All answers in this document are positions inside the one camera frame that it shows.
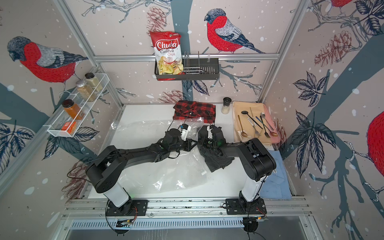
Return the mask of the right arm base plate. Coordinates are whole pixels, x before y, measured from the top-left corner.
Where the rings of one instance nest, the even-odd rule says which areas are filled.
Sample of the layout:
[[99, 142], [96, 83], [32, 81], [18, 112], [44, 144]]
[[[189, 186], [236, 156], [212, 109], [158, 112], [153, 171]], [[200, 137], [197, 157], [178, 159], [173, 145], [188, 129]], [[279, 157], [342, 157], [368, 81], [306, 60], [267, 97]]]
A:
[[265, 201], [258, 198], [253, 202], [241, 199], [226, 199], [224, 203], [228, 215], [266, 215]]

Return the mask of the clear plastic vacuum bag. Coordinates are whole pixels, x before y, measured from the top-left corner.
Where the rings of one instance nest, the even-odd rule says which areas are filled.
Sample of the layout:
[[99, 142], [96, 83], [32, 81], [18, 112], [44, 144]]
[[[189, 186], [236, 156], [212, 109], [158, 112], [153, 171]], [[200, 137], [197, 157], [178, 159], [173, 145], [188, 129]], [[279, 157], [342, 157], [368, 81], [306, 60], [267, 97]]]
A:
[[112, 145], [125, 151], [128, 164], [119, 184], [130, 194], [182, 191], [208, 181], [198, 149], [203, 118], [141, 121], [119, 125]]

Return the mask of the dark grey striped shirt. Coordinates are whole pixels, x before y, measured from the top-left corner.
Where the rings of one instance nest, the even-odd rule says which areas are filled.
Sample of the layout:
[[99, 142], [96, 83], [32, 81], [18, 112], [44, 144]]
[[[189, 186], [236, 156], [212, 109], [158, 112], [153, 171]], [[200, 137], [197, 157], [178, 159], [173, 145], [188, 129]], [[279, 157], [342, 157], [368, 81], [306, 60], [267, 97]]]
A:
[[198, 145], [198, 149], [211, 173], [218, 169], [224, 169], [235, 159], [234, 157], [226, 157], [218, 149], [211, 149], [203, 145]]

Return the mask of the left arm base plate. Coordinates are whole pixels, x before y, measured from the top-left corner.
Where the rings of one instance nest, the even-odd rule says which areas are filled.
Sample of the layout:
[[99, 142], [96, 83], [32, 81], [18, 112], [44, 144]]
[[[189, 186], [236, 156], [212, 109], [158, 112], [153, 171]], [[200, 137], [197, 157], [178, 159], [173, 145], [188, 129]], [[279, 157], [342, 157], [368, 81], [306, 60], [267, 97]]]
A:
[[106, 207], [106, 216], [107, 217], [141, 217], [146, 215], [148, 208], [148, 200], [128, 200], [121, 207], [116, 207], [110, 200], [108, 200], [108, 205]]

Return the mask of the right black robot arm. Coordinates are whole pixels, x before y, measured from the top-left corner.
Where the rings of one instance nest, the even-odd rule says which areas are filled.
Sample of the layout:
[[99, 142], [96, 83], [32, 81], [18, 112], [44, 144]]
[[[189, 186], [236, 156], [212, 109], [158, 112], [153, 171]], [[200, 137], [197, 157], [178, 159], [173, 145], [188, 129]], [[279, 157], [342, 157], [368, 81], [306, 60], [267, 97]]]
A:
[[251, 203], [260, 197], [267, 177], [276, 169], [276, 161], [259, 139], [227, 143], [222, 128], [204, 126], [198, 131], [198, 149], [211, 172], [224, 169], [239, 158], [248, 176], [239, 198]]

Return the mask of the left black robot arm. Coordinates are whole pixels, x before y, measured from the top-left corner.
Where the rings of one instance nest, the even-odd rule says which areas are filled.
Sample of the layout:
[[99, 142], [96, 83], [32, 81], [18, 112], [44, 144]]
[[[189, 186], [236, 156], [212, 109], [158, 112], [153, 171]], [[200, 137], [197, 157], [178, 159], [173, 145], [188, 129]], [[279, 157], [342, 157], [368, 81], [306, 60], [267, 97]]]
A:
[[148, 147], [124, 150], [115, 146], [105, 148], [86, 169], [86, 175], [99, 194], [104, 194], [117, 208], [121, 208], [131, 199], [118, 180], [126, 168], [157, 163], [170, 157], [171, 153], [189, 152], [197, 141], [182, 138], [178, 129], [170, 129], [165, 136]]

